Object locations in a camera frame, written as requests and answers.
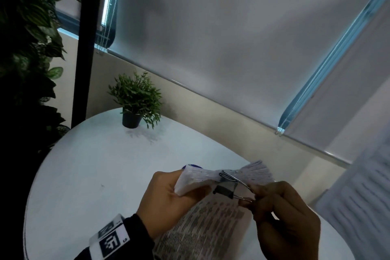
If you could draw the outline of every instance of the document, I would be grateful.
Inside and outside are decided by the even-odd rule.
[[[268,168],[257,161],[238,169],[224,171],[244,183],[264,185],[273,182]],[[184,195],[202,185],[214,189],[223,185],[235,195],[253,197],[243,185],[234,185],[219,175],[221,170],[187,166],[176,185],[175,192]],[[156,239],[153,250],[157,260],[230,260],[235,259],[241,241],[252,220],[252,214],[238,207],[237,199],[212,192],[197,203],[170,231]]]

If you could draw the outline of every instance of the white round table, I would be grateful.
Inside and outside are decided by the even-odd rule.
[[[142,120],[122,126],[120,109],[96,115],[67,133],[47,155],[30,190],[24,226],[30,260],[70,260],[118,213],[136,212],[156,171],[185,164],[238,169],[248,162],[168,118],[154,130]],[[342,237],[321,219],[320,260],[354,260]],[[265,259],[251,224],[239,259]]]

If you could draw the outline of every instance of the artificial plant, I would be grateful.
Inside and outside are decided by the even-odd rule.
[[[55,98],[53,80],[62,67],[50,68],[53,57],[64,59],[61,22],[55,4],[60,0],[2,0],[0,4],[0,93],[14,130],[37,153],[50,148],[69,128],[57,109],[46,105]]]
[[[123,107],[124,113],[141,115],[147,128],[151,125],[154,129],[161,118],[160,90],[153,86],[147,72],[142,75],[134,72],[134,79],[126,74],[118,77],[115,78],[116,85],[108,86],[108,93],[116,98],[114,101]]]

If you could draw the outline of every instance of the right hand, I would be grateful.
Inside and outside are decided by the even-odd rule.
[[[250,188],[256,201],[240,200],[239,205],[253,213],[264,256],[268,260],[318,260],[321,221],[296,190],[285,181]]]

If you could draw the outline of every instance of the black sleeve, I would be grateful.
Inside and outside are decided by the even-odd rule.
[[[154,241],[150,238],[144,223],[137,214],[123,220],[123,224],[130,237],[130,241],[119,248],[107,259],[109,260],[130,260],[145,259],[153,260]],[[75,260],[91,260],[89,248],[85,248]]]

